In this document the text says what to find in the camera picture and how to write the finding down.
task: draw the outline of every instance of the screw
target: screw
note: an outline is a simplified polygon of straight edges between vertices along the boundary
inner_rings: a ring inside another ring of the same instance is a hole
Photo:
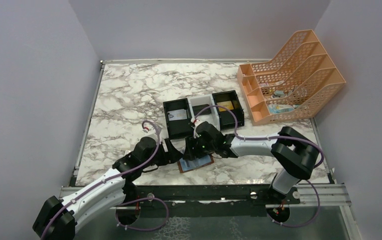
[[[257,193],[256,193],[255,191],[252,191],[252,192],[250,193],[250,197],[251,197],[252,199],[257,199]]]
[[[297,191],[294,191],[294,192],[292,193],[292,196],[293,196],[295,199],[300,199],[300,193],[297,192]]]
[[[147,195],[147,198],[150,198],[148,201],[152,201],[152,199],[154,198],[155,196],[152,194],[152,192],[150,192],[148,195]]]

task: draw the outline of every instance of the gray wall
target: gray wall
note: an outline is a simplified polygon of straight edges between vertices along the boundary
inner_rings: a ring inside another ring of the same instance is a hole
[[[329,0],[70,0],[98,56],[272,58]]]
[[[382,1],[332,0],[316,33],[347,80],[317,116],[364,239],[382,239]]]
[[[0,240],[32,224],[75,163],[99,58],[67,0],[0,0]]]

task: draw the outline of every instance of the marble table surface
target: marble table surface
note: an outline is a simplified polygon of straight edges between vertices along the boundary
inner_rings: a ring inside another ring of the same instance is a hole
[[[196,95],[236,90],[245,114],[245,126],[238,129],[244,136],[274,134],[283,126],[291,126],[316,142],[309,119],[253,126],[242,98],[236,73],[238,63],[156,63],[107,64],[101,80],[95,108],[76,185],[85,186],[99,178],[115,160],[133,149],[144,137],[141,122],[154,121],[163,128],[167,138],[163,102]],[[173,140],[177,149],[183,140]],[[268,156],[244,156],[215,159],[215,163],[186,173],[177,164],[161,166],[143,173],[134,181],[137,185],[214,185],[268,184],[282,169]],[[313,170],[311,181],[329,183],[325,166]]]

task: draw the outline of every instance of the card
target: card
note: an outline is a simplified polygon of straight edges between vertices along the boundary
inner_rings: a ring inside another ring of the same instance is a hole
[[[186,172],[189,172],[189,171],[210,165],[212,163],[214,163],[214,159],[210,155],[206,155],[202,158],[195,159],[193,161],[183,160],[183,158],[181,158],[178,161],[179,172],[180,173],[186,173]]]
[[[186,114],[185,109],[168,111],[167,116],[169,116],[169,121],[183,120],[188,118],[188,115]]]
[[[221,105],[222,107],[224,106],[225,108],[227,108],[229,110],[233,109],[233,104],[231,101],[224,101],[224,102],[222,101],[222,102],[218,102],[217,104]],[[226,111],[226,110],[223,108],[219,108],[219,112],[223,112],[223,111]]]

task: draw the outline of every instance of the small item in organizer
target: small item in organizer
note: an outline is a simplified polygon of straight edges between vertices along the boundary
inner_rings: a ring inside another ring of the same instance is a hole
[[[273,95],[272,95],[272,98],[280,98],[280,97],[284,97],[285,96],[285,93],[283,91],[280,91],[280,90],[276,90],[273,92]]]
[[[288,92],[287,96],[291,95],[291,93],[293,93],[298,87],[294,87],[291,91]]]
[[[287,113],[294,110],[293,106],[284,104],[269,104],[267,108],[271,114],[282,114],[284,112]]]
[[[268,82],[262,82],[262,83],[260,83],[259,84],[259,86],[261,87],[261,88],[264,88],[264,87],[271,87],[271,86],[278,86],[278,85],[281,85],[281,84],[283,84],[283,82],[284,82],[284,80],[281,80],[281,81],[277,81],[277,82],[274,82],[274,83],[268,83]]]
[[[168,111],[167,115],[169,116],[169,121],[183,120],[188,118],[185,109],[179,109],[174,111]]]
[[[222,101],[222,102],[218,102],[217,103],[218,105],[220,106],[224,106],[225,108],[229,109],[229,110],[233,110],[233,104],[232,104],[232,101]],[[223,112],[223,111],[226,111],[225,109],[223,108],[219,108],[219,112]]]

